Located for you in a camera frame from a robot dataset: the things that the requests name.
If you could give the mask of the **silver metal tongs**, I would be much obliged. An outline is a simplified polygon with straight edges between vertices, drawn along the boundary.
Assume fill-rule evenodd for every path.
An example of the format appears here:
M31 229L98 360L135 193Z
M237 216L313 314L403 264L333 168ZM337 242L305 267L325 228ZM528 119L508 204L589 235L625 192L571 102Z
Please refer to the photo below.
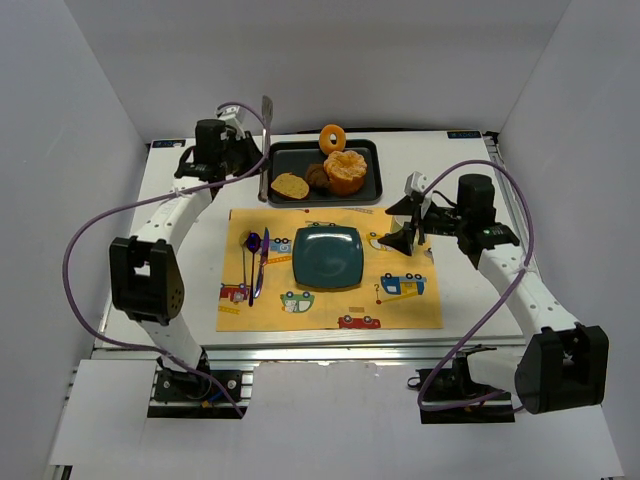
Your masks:
M270 150L270 128L273 120L273 101L268 95L262 96L261 115L266 127L262 132L262 153L265 160L262 163L259 175L258 200L266 203L268 200L268 157Z

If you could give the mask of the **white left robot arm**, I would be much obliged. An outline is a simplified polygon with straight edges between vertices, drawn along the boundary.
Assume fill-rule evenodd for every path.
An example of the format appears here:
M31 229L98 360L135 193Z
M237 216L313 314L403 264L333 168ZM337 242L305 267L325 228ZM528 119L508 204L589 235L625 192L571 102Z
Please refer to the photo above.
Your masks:
M203 348L181 314L184 282L176 252L200 214L211 205L216 182L239 177L262 158L237 113L196 123L195 145L183 152L170 197L132 236L109 247L113 306L140 326L162 350L164 367L185 372L199 369Z

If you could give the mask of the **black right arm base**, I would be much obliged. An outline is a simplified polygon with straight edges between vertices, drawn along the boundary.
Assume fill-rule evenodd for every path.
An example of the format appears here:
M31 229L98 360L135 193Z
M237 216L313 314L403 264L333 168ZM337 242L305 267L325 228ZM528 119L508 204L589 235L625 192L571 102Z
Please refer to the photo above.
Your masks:
M496 392L492 387L472 382L467 371L467 358L471 353L482 351L490 351L490 348L476 346L457 352L451 365L443 367L435 375L422 404L429 407L450 405ZM422 425L506 424L515 422L516 408L511 396L504 393L488 401L476 401L461 408L433 412L420 410L419 413Z

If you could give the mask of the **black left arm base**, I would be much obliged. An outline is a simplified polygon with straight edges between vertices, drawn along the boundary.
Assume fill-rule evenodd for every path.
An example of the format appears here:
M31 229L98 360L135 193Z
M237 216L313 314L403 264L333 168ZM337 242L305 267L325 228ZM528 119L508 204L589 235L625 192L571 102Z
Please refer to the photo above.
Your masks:
M210 374L226 389L245 413L251 393L249 373L212 370ZM209 380L186 372L158 367L153 380L147 417L151 419L234 419L240 416L224 392Z

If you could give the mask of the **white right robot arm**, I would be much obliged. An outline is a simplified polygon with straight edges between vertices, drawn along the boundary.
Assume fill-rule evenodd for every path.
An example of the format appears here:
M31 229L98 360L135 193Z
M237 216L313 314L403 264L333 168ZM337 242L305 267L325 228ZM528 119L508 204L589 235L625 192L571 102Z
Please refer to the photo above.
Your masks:
M517 396L531 414L600 404L604 399L609 339L599 326L585 326L566 310L525 261L527 249L496 219L495 189L487 175L465 174L449 207L433 203L427 177L412 173L405 195L387 209L402 226L381 244L407 256L426 236L451 236L473 267L499 295L526 341L520 356L494 347L461 347L446 357L449 377L430 373L419 397L453 389L456 407L481 403L498 392Z

